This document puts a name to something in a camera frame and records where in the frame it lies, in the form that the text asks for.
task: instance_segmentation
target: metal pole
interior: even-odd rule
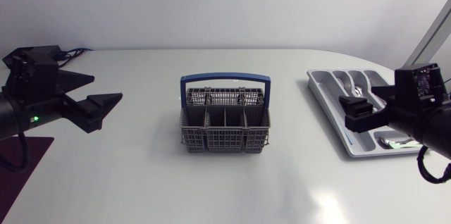
[[[415,63],[428,63],[450,34],[451,0],[448,0],[404,66],[410,66]]]

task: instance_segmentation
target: white plastic tray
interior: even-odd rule
[[[345,112],[339,96],[364,97],[373,104],[374,111],[384,108],[385,103],[371,92],[371,87],[386,86],[387,81],[375,70],[308,70],[309,87],[338,133],[351,157],[383,156],[418,153],[419,147],[390,149],[381,138],[394,141],[409,139],[388,126],[357,133],[345,127]],[[355,86],[362,90],[359,96]]]

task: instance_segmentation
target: dishwasher cutlery basket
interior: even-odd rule
[[[263,82],[255,88],[189,88],[202,80],[249,80]],[[201,73],[180,79],[182,143],[192,153],[261,153],[268,144],[271,79],[250,73]]]

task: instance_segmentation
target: blue handle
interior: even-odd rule
[[[196,75],[182,76],[180,79],[180,94],[182,108],[186,107],[186,84],[202,80],[249,80],[265,84],[265,108],[269,108],[269,92],[271,91],[271,79],[265,75],[252,73],[200,73]]]

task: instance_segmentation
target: white table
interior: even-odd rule
[[[4,223],[449,223],[451,184],[423,180],[416,156],[347,155],[307,87],[308,69],[331,68],[373,68],[393,83],[387,68],[327,51],[86,53],[64,69],[96,80],[70,96],[123,99],[100,131],[60,119],[26,132],[55,141]],[[270,144],[261,154],[189,154],[180,76],[228,71],[271,77]],[[435,175],[447,163],[426,157]]]

